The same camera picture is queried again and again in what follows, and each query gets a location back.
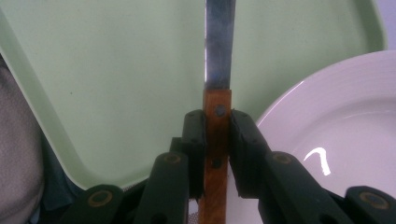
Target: metal blade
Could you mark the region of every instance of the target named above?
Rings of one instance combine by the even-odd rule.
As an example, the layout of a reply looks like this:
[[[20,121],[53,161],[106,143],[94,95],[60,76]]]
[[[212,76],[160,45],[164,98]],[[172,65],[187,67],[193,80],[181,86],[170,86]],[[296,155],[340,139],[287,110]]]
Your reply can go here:
[[[235,0],[206,0],[205,89],[230,89]]]

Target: metal rivet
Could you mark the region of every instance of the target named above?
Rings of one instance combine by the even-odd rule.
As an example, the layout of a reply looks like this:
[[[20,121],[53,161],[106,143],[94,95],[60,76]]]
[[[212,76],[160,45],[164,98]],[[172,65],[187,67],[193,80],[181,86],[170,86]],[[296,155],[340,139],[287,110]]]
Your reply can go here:
[[[216,105],[215,107],[215,114],[218,117],[223,117],[226,113],[226,109],[224,105]]]
[[[386,210],[390,208],[390,205],[387,202],[387,200],[372,192],[364,191],[359,195],[359,198],[361,198],[362,201],[370,204],[372,207],[377,209]]]
[[[163,158],[163,160],[168,163],[175,164],[180,162],[181,158],[176,154],[168,154]]]
[[[220,158],[215,158],[212,160],[212,168],[213,169],[219,169],[221,167],[221,159]]]
[[[291,157],[288,156],[287,154],[284,153],[275,153],[273,155],[273,159],[277,162],[283,163],[283,164],[289,164],[291,163]]]
[[[109,203],[113,199],[113,193],[108,190],[96,191],[88,199],[88,205],[91,207],[101,207]]]

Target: wooden knife handle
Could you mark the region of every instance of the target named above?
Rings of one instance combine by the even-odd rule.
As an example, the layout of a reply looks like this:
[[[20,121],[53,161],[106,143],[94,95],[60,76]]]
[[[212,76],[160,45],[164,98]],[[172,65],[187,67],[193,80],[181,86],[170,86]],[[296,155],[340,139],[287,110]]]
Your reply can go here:
[[[225,224],[231,91],[205,90],[204,111],[205,193],[199,201],[199,223]]]

